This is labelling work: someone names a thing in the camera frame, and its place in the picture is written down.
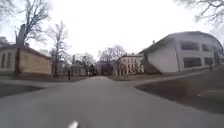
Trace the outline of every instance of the road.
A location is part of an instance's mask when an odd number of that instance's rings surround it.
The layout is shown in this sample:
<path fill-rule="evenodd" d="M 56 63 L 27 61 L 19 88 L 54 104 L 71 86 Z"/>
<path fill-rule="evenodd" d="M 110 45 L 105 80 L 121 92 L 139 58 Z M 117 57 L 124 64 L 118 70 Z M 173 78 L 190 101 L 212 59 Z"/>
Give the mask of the road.
<path fill-rule="evenodd" d="M 223 128 L 198 111 L 104 77 L 0 99 L 1 128 Z"/>

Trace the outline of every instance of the bare tree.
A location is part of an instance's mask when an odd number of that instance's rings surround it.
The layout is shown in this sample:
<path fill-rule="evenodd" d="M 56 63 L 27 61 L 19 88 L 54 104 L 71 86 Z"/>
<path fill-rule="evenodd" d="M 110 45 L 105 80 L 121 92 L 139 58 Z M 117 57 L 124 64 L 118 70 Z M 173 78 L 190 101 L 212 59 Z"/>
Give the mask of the bare tree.
<path fill-rule="evenodd" d="M 11 14 L 14 7 L 12 0 L 0 0 L 0 22 Z"/>
<path fill-rule="evenodd" d="M 106 48 L 99 53 L 100 61 L 103 62 L 102 69 L 104 69 L 107 74 L 111 74 L 111 70 L 113 70 L 112 67 L 121 67 L 120 64 L 116 64 L 116 62 L 125 54 L 125 50 L 121 46 L 115 45 L 114 47 Z"/>
<path fill-rule="evenodd" d="M 119 45 L 115 45 L 111 48 L 106 48 L 103 52 L 100 52 L 100 60 L 102 61 L 115 61 L 125 54 L 124 48 Z"/>
<path fill-rule="evenodd" d="M 68 36 L 68 30 L 64 23 L 61 22 L 60 24 L 56 24 L 55 28 L 49 28 L 47 30 L 47 35 L 54 41 L 54 48 L 52 50 L 53 70 L 54 77 L 58 77 L 58 64 L 67 56 L 65 40 Z"/>
<path fill-rule="evenodd" d="M 113 48 L 113 58 L 115 60 L 119 59 L 121 56 L 123 56 L 125 54 L 125 50 L 123 47 L 121 47 L 120 45 L 115 45 Z"/>
<path fill-rule="evenodd" d="M 89 53 L 85 53 L 82 59 L 82 63 L 84 65 L 84 68 L 86 70 L 86 74 L 88 73 L 88 70 L 90 69 L 90 66 L 95 62 L 93 55 Z"/>
<path fill-rule="evenodd" d="M 15 72 L 17 76 L 20 71 L 20 49 L 29 39 L 43 40 L 41 24 L 49 18 L 48 3 L 45 0 L 26 0 L 25 23 L 21 25 L 19 34 L 16 33 L 16 45 L 18 46 L 15 59 Z"/>
<path fill-rule="evenodd" d="M 212 25 L 220 25 L 224 20 L 224 0 L 175 0 L 195 9 L 196 21 L 205 20 Z"/>

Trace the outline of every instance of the sky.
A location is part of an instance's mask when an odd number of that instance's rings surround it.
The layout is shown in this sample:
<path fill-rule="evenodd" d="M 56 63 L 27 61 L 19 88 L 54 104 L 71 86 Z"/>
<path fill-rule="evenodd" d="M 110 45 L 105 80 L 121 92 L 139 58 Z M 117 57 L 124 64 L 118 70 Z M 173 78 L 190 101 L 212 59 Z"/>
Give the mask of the sky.
<path fill-rule="evenodd" d="M 51 21 L 63 21 L 69 31 L 70 54 L 88 52 L 96 59 L 98 51 L 121 45 L 128 53 L 138 53 L 164 36 L 180 31 L 208 32 L 201 23 L 194 23 L 193 13 L 173 0 L 51 0 Z M 18 20 L 5 24 L 0 32 L 14 42 Z M 52 42 L 36 50 L 51 49 Z"/>

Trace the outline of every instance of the wall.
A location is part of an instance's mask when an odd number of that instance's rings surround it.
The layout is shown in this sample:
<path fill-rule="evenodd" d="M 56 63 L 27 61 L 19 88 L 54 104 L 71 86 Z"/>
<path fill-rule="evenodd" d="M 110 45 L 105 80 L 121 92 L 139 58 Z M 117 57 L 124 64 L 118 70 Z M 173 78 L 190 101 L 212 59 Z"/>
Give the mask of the wall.
<path fill-rule="evenodd" d="M 24 73 L 51 74 L 51 60 L 21 50 L 20 68 Z"/>
<path fill-rule="evenodd" d="M 181 49 L 181 42 L 183 41 L 192 41 L 198 44 L 199 50 L 194 51 L 194 50 L 182 50 Z M 200 69 L 200 68 L 206 68 L 209 67 L 209 65 L 205 65 L 204 58 L 205 57 L 211 57 L 214 60 L 214 51 L 210 52 L 204 52 L 202 50 L 202 44 L 207 44 L 212 47 L 217 47 L 220 48 L 216 40 L 208 37 L 208 36 L 194 36 L 194 35 L 188 35 L 188 34 L 179 34 L 175 37 L 175 43 L 176 43 L 176 48 L 177 48 L 177 55 L 178 55 L 178 63 L 180 67 L 180 71 L 187 71 L 187 70 L 192 70 L 192 69 Z M 184 61 L 183 58 L 185 57 L 193 57 L 193 58 L 201 58 L 201 63 L 202 66 L 199 67 L 192 67 L 192 68 L 184 68 Z"/>
<path fill-rule="evenodd" d="M 10 65 L 7 67 L 8 53 L 11 53 Z M 1 67 L 2 64 L 2 55 L 5 54 L 4 67 Z M 0 51 L 0 74 L 10 74 L 14 71 L 15 65 L 15 48 L 4 49 Z"/>
<path fill-rule="evenodd" d="M 166 43 L 166 46 L 155 52 L 148 53 L 148 61 L 162 73 L 178 72 L 175 43 Z"/>

